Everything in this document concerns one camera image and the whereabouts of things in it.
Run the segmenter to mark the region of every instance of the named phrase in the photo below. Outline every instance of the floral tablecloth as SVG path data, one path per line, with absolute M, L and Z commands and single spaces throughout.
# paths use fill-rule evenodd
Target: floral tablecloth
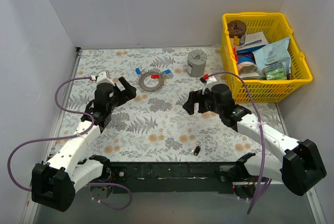
M 83 50 L 76 77 L 109 70 L 113 81 L 124 76 L 137 88 L 137 97 L 115 109 L 112 120 L 86 151 L 83 158 L 103 155 L 111 161 L 235 161 L 248 152 L 261 152 L 261 146 L 246 136 L 225 127 L 215 113 L 188 115 L 182 108 L 192 90 L 202 89 L 198 78 L 190 77 L 186 61 L 191 50 L 201 49 L 208 55 L 206 73 L 223 69 L 219 47 Z M 138 85 L 135 69 L 170 69 L 164 86 L 156 92 L 144 92 Z M 218 76 L 224 82 L 224 76 Z M 67 107 L 85 109 L 93 99 L 95 83 L 87 80 L 73 84 Z M 254 111 L 251 104 L 245 104 Z M 271 127 L 283 132 L 274 103 L 259 103 L 259 111 Z M 66 113 L 61 136 L 73 133 L 80 115 Z M 59 151 L 65 140 L 59 140 L 53 151 Z M 191 151 L 201 146 L 199 156 Z M 266 156 L 275 157 L 267 152 Z

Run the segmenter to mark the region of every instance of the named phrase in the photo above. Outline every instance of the brown roll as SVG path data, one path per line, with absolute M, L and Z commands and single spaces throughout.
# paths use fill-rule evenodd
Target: brown roll
M 241 20 L 233 20 L 228 23 L 228 31 L 230 38 L 237 36 L 239 39 L 246 34 L 246 24 Z

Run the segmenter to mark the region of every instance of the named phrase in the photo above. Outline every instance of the gray floor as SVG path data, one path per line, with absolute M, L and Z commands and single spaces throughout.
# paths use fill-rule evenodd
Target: gray floor
M 91 200 L 89 188 L 76 195 L 64 213 L 39 206 L 34 224 L 53 223 L 315 223 L 306 195 L 272 185 L 248 216 L 249 203 L 217 193 L 135 193 L 132 204 L 116 211 Z M 119 206 L 127 195 L 111 195 Z

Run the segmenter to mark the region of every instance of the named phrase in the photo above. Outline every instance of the gray ring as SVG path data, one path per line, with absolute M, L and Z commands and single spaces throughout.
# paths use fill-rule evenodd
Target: gray ring
M 139 86 L 142 90 L 146 91 L 146 92 L 154 92 L 159 90 L 162 86 L 163 86 L 163 77 L 161 74 L 159 74 L 159 78 L 158 78 L 158 84 L 154 87 L 148 87 L 145 85 L 144 80 L 154 74 L 159 74 L 159 72 L 156 71 L 148 71 L 146 73 L 143 73 L 141 75 L 141 77 L 139 78 Z

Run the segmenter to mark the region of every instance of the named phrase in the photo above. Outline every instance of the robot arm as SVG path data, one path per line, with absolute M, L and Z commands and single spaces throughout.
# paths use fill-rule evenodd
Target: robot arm
M 66 142 L 45 164 L 38 163 L 32 170 L 32 200 L 60 211 L 69 208 L 78 190 L 106 173 L 104 161 L 99 158 L 92 158 L 80 166 L 77 164 L 90 144 L 108 125 L 114 109 L 136 97 L 136 88 L 123 77 L 119 78 L 125 88 L 122 91 L 110 80 L 107 71 L 92 76 L 92 79 L 96 80 L 97 88 L 94 99 L 87 104 L 85 112 L 94 117 L 94 126 L 80 135 L 91 125 L 91 118 L 82 116 L 74 133 L 77 137 Z
M 235 104 L 231 91 L 225 84 L 218 84 L 214 77 L 207 80 L 203 90 L 189 93 L 183 108 L 194 114 L 194 104 L 198 103 L 198 112 L 207 111 L 219 114 L 224 125 L 244 134 L 261 144 L 259 123 L 250 110 Z M 326 175 L 326 169 L 314 142 L 303 142 L 290 138 L 262 123 L 266 148 L 274 154 L 276 160 L 266 160 L 264 177 L 283 182 L 296 195 L 304 195 Z M 241 157 L 236 166 L 226 171 L 227 176 L 259 175 L 261 158 L 249 153 Z

